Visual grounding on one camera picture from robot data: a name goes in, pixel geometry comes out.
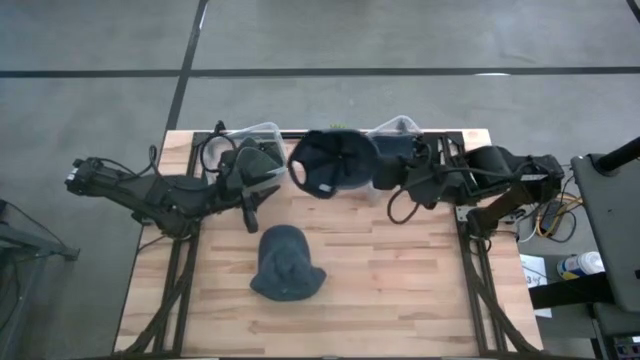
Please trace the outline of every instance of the plastic bin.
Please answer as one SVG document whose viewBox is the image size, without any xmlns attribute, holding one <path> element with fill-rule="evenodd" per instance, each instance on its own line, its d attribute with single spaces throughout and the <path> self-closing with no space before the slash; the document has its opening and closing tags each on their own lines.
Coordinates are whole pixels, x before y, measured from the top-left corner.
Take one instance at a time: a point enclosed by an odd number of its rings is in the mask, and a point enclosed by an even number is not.
<svg viewBox="0 0 640 360">
<path fill-rule="evenodd" d="M 262 123 L 243 130 L 225 134 L 228 139 L 212 139 L 204 149 L 204 163 L 209 169 L 217 169 L 220 156 L 227 150 L 233 150 L 231 141 L 239 149 L 234 169 L 227 178 L 233 184 L 242 184 L 245 192 L 256 192 L 277 185 L 287 172 L 284 140 L 280 129 L 274 123 Z M 240 170 L 252 176 L 275 175 L 273 178 L 257 184 L 248 185 L 240 177 Z M 212 184 L 218 174 L 207 172 L 207 181 Z"/>
</svg>

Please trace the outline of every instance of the floor stripe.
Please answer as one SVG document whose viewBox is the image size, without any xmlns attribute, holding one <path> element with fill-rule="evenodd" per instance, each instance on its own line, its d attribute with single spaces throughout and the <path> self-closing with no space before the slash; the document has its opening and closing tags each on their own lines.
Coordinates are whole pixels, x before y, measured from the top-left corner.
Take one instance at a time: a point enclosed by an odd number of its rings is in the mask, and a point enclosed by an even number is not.
<svg viewBox="0 0 640 360">
<path fill-rule="evenodd" d="M 191 66 L 195 46 L 185 55 Z M 179 113 L 188 78 L 287 78 L 367 76 L 527 76 L 527 75 L 615 75 L 640 74 L 640 66 L 524 67 L 524 68 L 290 68 L 290 69 L 197 69 L 197 70 L 90 70 L 90 71 L 0 71 L 0 78 L 170 78 L 178 77 L 172 104 Z"/>
<path fill-rule="evenodd" d="M 0 71 L 0 78 L 145 78 L 178 77 L 180 70 L 39 70 Z"/>
<path fill-rule="evenodd" d="M 189 44 L 187 45 L 187 51 L 184 54 L 184 61 L 182 62 L 182 69 L 180 70 L 180 77 L 178 78 L 176 91 L 173 94 L 173 101 L 171 102 L 171 109 L 169 110 L 167 125 L 165 126 L 166 130 L 175 130 L 178 125 L 178 117 L 180 116 L 180 109 L 182 109 L 184 93 L 187 90 L 187 82 L 189 81 L 193 58 L 196 55 L 198 39 L 200 38 L 200 31 L 202 30 L 202 24 L 204 23 L 204 17 L 207 11 L 207 3 L 208 0 L 200 0 L 198 2 L 196 16 L 191 28 L 191 36 L 189 37 Z"/>
<path fill-rule="evenodd" d="M 200 78 L 340 77 L 340 76 L 469 76 L 469 75 L 608 75 L 640 74 L 640 66 L 529 68 L 333 68 L 192 70 Z"/>
</svg>

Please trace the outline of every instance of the clear plastic container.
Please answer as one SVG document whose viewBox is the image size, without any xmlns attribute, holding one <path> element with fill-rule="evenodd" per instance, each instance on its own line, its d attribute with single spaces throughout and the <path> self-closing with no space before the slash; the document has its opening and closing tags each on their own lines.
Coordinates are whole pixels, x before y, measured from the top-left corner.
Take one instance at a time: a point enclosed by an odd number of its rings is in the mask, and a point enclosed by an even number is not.
<svg viewBox="0 0 640 360">
<path fill-rule="evenodd" d="M 369 131 L 367 136 L 373 139 L 378 146 L 380 156 L 411 157 L 413 151 L 413 138 L 422 134 L 422 130 L 411 118 L 398 115 L 377 128 Z M 369 182 L 366 185 L 367 199 L 371 206 L 378 204 L 382 198 L 382 190 L 375 189 Z"/>
<path fill-rule="evenodd" d="M 276 124 L 262 123 L 226 133 L 225 136 L 214 138 L 206 145 L 203 159 L 207 168 L 218 169 L 221 156 L 234 156 L 232 141 L 237 150 L 233 168 L 227 177 L 228 183 L 235 187 L 242 186 L 245 192 L 260 191 L 280 183 L 287 172 L 287 160 L 284 140 Z M 206 174 L 209 184 L 216 181 L 217 173 Z M 274 176 L 260 181 L 263 175 Z"/>
</svg>

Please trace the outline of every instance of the wooden table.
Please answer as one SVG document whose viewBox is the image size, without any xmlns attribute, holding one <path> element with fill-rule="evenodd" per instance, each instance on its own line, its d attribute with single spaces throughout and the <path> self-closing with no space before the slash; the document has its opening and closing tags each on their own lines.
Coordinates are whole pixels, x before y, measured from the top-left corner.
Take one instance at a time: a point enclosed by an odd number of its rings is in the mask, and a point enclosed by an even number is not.
<svg viewBox="0 0 640 360">
<path fill-rule="evenodd" d="M 462 131 L 467 149 L 490 144 L 486 129 Z M 192 131 L 167 133 L 160 161 L 164 174 L 185 173 L 192 136 Z M 288 150 L 294 144 L 289 141 Z M 240 210 L 206 218 L 182 355 L 477 355 L 452 207 L 420 209 L 398 226 L 387 219 L 386 199 L 372 207 L 363 195 L 347 191 L 319 200 L 287 176 L 258 209 L 257 234 L 247 233 Z M 404 199 L 394 212 L 400 217 L 411 207 Z M 313 263 L 328 274 L 307 300 L 277 303 L 249 288 L 261 233 L 278 224 L 301 228 Z M 158 235 L 157 229 L 145 228 L 141 244 Z M 541 349 L 516 243 L 508 234 L 492 240 L 489 257 L 498 301 Z M 163 240 L 137 256 L 115 350 L 131 344 L 157 310 L 170 249 L 170 240 Z M 483 316 L 491 344 L 486 309 Z M 172 333 L 170 325 L 167 338 Z"/>
</svg>

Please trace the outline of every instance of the concrete floor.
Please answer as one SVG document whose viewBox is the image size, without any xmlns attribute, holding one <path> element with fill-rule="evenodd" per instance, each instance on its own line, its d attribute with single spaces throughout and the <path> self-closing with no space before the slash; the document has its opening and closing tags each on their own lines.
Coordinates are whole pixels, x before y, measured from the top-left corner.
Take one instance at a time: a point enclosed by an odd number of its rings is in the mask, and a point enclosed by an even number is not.
<svg viewBox="0 0 640 360">
<path fill-rule="evenodd" d="M 0 70 L 179 69 L 197 0 L 0 0 Z M 570 67 L 640 65 L 640 24 L 624 0 L 211 0 L 194 68 Z M 108 354 L 140 226 L 62 184 L 89 155 L 143 167 L 160 144 L 177 78 L 0 79 L 0 197 L 80 259 L 48 265 L 25 358 Z M 640 75 L 199 79 L 178 129 L 373 127 L 395 115 L 430 128 L 486 127 L 514 153 L 607 151 L 638 136 Z M 530 254 L 595 248 L 574 239 Z M 584 343 L 543 333 L 552 352 Z"/>
</svg>

